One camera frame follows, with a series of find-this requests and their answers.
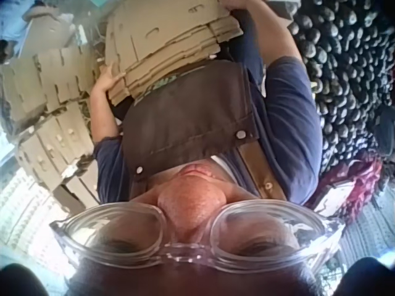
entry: nose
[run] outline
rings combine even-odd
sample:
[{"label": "nose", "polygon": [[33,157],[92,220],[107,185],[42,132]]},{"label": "nose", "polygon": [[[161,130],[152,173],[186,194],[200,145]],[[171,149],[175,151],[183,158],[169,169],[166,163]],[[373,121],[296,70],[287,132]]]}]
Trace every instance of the nose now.
[{"label": "nose", "polygon": [[158,197],[158,207],[178,242],[196,242],[209,218],[226,202],[223,191],[198,176],[175,178]]}]

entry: cardboard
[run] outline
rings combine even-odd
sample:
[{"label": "cardboard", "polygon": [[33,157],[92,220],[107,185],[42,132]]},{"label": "cardboard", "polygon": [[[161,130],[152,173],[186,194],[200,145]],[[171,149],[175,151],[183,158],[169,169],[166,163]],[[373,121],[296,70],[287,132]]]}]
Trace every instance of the cardboard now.
[{"label": "cardboard", "polygon": [[38,54],[37,61],[49,112],[89,92],[99,76],[94,51],[88,45],[53,49]]},{"label": "cardboard", "polygon": [[93,143],[85,126],[83,115],[77,102],[67,106],[67,111],[56,117],[75,158],[93,153]]},{"label": "cardboard", "polygon": [[31,118],[37,109],[44,110],[46,99],[32,58],[12,59],[0,66],[4,98],[10,103],[10,115],[15,121]]},{"label": "cardboard", "polygon": [[91,164],[87,167],[86,171],[80,176],[82,183],[97,200],[99,200],[98,176],[98,163],[95,160],[91,162]]},{"label": "cardboard", "polygon": [[240,24],[234,17],[228,16],[220,18],[208,24],[215,36],[221,35],[224,32],[240,29]]},{"label": "cardboard", "polygon": [[62,132],[60,131],[60,127],[55,118],[50,119],[47,123],[39,128],[36,134],[38,135],[47,156],[54,164],[57,172],[61,175],[67,168],[67,162],[60,153],[59,147],[61,146],[57,145],[59,142],[56,140],[56,134],[62,134]]},{"label": "cardboard", "polygon": [[24,155],[24,162],[31,167],[36,177],[50,191],[53,191],[62,182],[61,175],[46,155],[37,135],[34,134],[22,142],[19,149],[21,149],[21,153]]},{"label": "cardboard", "polygon": [[201,51],[197,52],[195,55],[192,55],[191,57],[186,57],[184,59],[179,60],[178,62],[175,62],[169,68],[166,68],[165,70],[162,70],[161,72],[157,73],[156,75],[152,76],[149,81],[147,81],[144,85],[138,86],[133,89],[129,89],[130,94],[134,98],[138,98],[140,95],[144,94],[150,85],[154,84],[156,81],[160,80],[161,78],[165,77],[169,73],[172,73],[176,71],[179,68],[182,68],[186,65],[199,62],[200,60],[204,60],[210,57],[212,54],[216,54],[220,51],[220,46],[215,43],[214,45],[211,45],[209,47],[206,47],[202,49]]},{"label": "cardboard", "polygon": [[85,208],[92,208],[99,205],[99,202],[93,197],[90,191],[84,186],[81,180],[74,176],[66,183],[66,188],[74,194]]},{"label": "cardboard", "polygon": [[121,10],[129,16],[128,29],[138,60],[193,28],[229,15],[228,10],[213,0],[125,1],[125,8],[119,7],[115,18]]},{"label": "cardboard", "polygon": [[206,42],[215,43],[215,36],[208,27],[203,27],[198,32],[192,34],[188,38],[182,39],[177,43],[172,43],[159,52],[153,54],[140,63],[138,67],[129,71],[125,77],[128,86],[144,81],[144,77],[154,75],[176,61],[194,54],[201,49],[202,44]]},{"label": "cardboard", "polygon": [[71,23],[62,18],[34,18],[29,24],[19,57],[33,57],[50,49],[65,47],[75,32],[70,26]]},{"label": "cardboard", "polygon": [[118,82],[109,92],[110,100],[116,105],[130,94],[135,98],[136,93],[132,94],[130,91],[123,90],[124,85],[129,90],[138,86],[144,86],[148,81],[151,81],[153,76],[156,76],[159,72],[165,73],[164,69],[180,59],[192,56],[197,51],[215,42],[228,41],[242,34],[243,32],[239,27],[238,21],[232,16],[220,18],[208,25],[193,28],[170,40],[166,46],[146,59],[131,66],[127,71],[126,77]]},{"label": "cardboard", "polygon": [[65,137],[56,117],[51,117],[37,129],[39,136],[47,153],[52,157],[52,161],[58,168],[59,173],[63,173],[68,165],[75,159],[75,155],[70,147],[70,143]]},{"label": "cardboard", "polygon": [[114,17],[114,39],[115,48],[119,55],[119,70],[126,71],[127,68],[139,61],[135,51],[135,43],[133,35],[131,35],[131,20],[138,14],[137,10],[127,10],[126,3],[121,3],[117,8],[116,17]]},{"label": "cardboard", "polygon": [[86,209],[85,206],[62,185],[56,187],[52,192],[52,196],[59,203],[62,209],[72,216],[82,213]]}]

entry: apron strap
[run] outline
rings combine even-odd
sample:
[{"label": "apron strap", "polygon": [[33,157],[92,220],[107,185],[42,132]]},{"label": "apron strap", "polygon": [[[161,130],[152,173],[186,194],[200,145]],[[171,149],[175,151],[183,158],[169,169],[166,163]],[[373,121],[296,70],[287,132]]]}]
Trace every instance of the apron strap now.
[{"label": "apron strap", "polygon": [[262,199],[278,199],[287,201],[285,194],[273,175],[266,156],[257,141],[238,147],[241,158],[251,178],[258,188]]}]

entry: man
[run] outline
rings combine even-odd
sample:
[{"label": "man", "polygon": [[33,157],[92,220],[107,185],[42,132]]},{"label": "man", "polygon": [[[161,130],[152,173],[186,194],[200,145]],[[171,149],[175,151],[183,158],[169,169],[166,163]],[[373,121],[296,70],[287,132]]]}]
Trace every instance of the man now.
[{"label": "man", "polygon": [[41,1],[3,0],[0,3],[0,64],[16,56],[21,50],[31,19],[43,15],[54,18],[58,9],[46,7]]},{"label": "man", "polygon": [[[106,91],[122,74],[113,77],[110,66],[93,88],[98,193],[102,204],[115,204],[86,215],[97,211],[97,218],[92,219],[110,219],[101,238],[110,235],[112,240],[91,242],[94,255],[90,260],[79,259],[70,295],[316,295],[311,273],[300,262],[272,267],[275,270],[270,274],[229,273],[177,263],[193,262],[189,257],[141,269],[95,263],[95,256],[103,252],[109,256],[136,252],[156,240],[155,219],[123,215],[121,208],[119,216],[109,218],[112,214],[105,214],[105,208],[116,207],[117,202],[130,200],[130,205],[148,207],[144,215],[152,208],[143,205],[153,205],[153,217],[161,215],[171,229],[170,240],[184,246],[200,242],[207,222],[227,204],[270,198],[302,205],[316,188],[322,133],[309,77],[292,36],[264,1],[220,2],[235,10],[233,15],[244,31],[228,45],[231,57],[240,64],[213,61],[150,93],[129,109],[123,136],[106,99]],[[267,66],[266,98],[258,85],[262,59]],[[122,207],[127,211],[128,206],[123,203]],[[271,253],[279,243],[283,250],[295,248],[294,236],[281,222],[265,215],[256,218],[264,220],[266,228],[257,235],[265,242],[239,245],[235,253],[247,257]],[[245,236],[254,236],[259,224],[245,228],[248,220],[230,221],[236,230],[223,239],[231,249]],[[126,257],[119,256],[122,265]]]}]

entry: hand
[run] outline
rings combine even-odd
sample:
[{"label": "hand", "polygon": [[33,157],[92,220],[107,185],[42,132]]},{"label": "hand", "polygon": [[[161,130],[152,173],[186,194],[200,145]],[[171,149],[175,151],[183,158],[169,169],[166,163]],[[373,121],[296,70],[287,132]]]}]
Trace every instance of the hand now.
[{"label": "hand", "polygon": [[100,92],[106,92],[110,90],[111,88],[114,87],[114,85],[126,75],[126,73],[119,73],[117,76],[112,75],[112,67],[114,66],[114,62],[111,62],[111,64],[108,67],[104,67],[102,70],[99,79],[97,80],[96,84],[93,86],[92,92],[93,91],[100,91]]},{"label": "hand", "polygon": [[218,0],[218,1],[227,9],[233,10],[233,9],[247,9],[248,3],[256,0]]}]

